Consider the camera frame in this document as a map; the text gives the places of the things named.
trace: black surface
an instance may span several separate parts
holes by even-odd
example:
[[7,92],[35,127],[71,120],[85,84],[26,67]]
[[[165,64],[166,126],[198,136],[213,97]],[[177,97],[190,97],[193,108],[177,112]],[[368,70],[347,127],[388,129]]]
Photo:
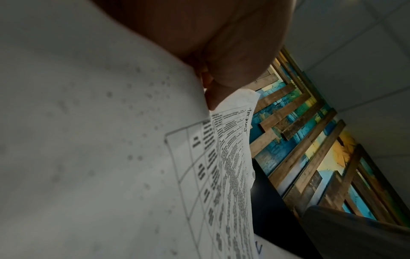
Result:
[[253,168],[256,180],[251,203],[255,234],[299,257],[322,258],[256,160]]

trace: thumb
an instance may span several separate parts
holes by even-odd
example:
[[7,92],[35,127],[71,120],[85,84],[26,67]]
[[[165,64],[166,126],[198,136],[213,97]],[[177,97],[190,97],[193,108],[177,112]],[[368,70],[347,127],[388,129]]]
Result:
[[237,88],[227,87],[213,80],[206,88],[205,98],[208,108],[213,111],[217,106],[228,96],[230,96]]

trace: white ceiling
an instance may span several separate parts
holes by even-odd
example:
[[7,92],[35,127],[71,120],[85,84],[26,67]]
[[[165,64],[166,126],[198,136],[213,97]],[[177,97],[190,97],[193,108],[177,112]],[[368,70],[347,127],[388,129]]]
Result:
[[298,0],[285,45],[410,207],[410,0]]

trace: hand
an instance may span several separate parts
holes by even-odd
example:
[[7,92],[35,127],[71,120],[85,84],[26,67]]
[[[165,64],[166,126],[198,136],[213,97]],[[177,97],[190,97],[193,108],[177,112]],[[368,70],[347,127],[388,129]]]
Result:
[[273,62],[295,6],[295,0],[93,1],[191,65],[210,110]]

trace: ceiling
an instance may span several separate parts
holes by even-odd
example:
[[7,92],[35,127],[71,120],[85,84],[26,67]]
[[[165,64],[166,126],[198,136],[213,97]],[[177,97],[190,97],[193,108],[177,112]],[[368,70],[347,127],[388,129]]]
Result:
[[410,207],[410,0],[298,0],[285,46]]

